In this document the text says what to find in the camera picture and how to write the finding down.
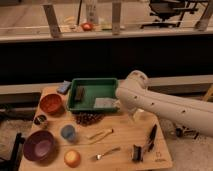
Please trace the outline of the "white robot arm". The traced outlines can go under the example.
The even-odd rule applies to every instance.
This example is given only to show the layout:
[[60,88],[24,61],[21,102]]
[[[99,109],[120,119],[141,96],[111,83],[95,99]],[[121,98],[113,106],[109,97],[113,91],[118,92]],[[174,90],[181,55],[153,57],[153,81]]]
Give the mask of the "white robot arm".
[[131,113],[143,109],[213,137],[213,103],[150,91],[142,71],[132,71],[117,87],[116,97]]

